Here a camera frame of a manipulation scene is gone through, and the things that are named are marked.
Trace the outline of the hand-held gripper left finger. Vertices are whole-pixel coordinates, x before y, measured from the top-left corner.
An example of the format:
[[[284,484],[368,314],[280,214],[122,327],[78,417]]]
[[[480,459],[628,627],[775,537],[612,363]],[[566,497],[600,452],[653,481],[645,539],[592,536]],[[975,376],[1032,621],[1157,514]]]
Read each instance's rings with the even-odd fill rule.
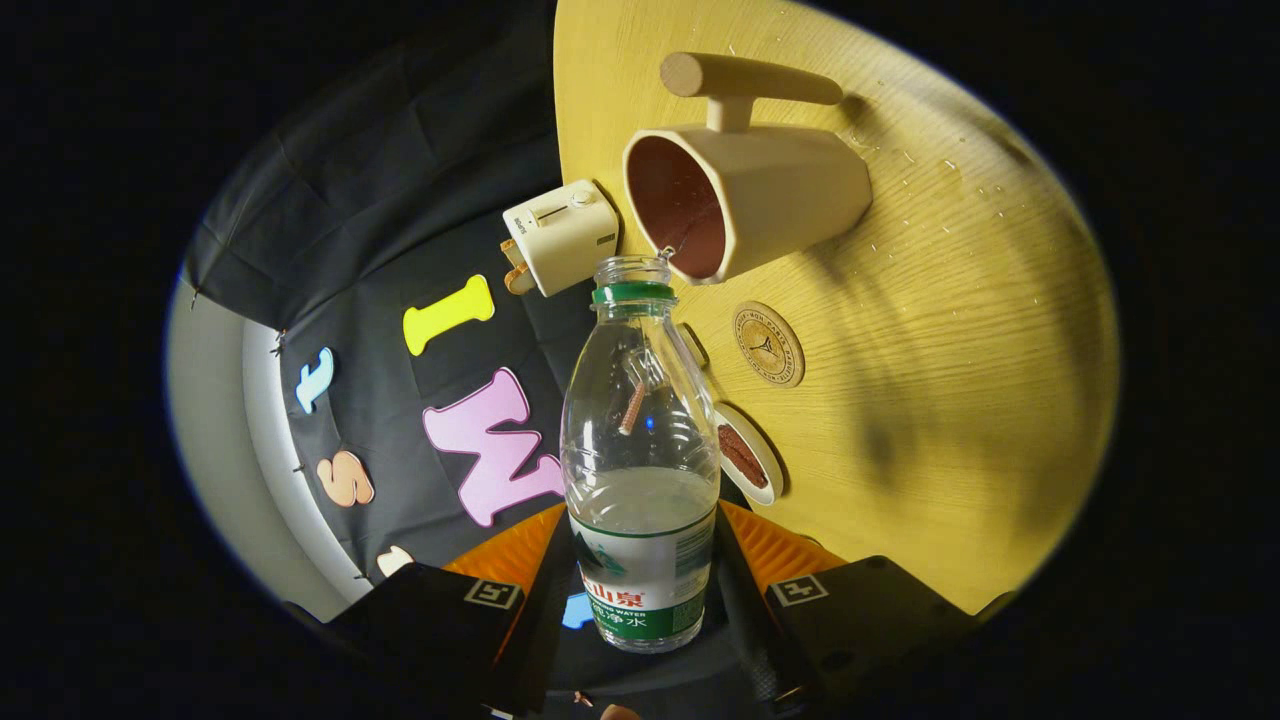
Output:
[[[541,711],[573,570],[564,505],[444,568],[408,562],[325,625],[399,716]]]

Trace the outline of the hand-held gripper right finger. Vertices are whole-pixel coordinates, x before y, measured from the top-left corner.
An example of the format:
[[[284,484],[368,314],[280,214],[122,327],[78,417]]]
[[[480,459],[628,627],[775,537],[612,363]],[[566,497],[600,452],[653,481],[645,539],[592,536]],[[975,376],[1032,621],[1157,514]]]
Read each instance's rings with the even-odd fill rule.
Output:
[[[836,714],[902,694],[986,621],[883,555],[844,560],[726,501],[714,565],[739,661],[772,714]]]

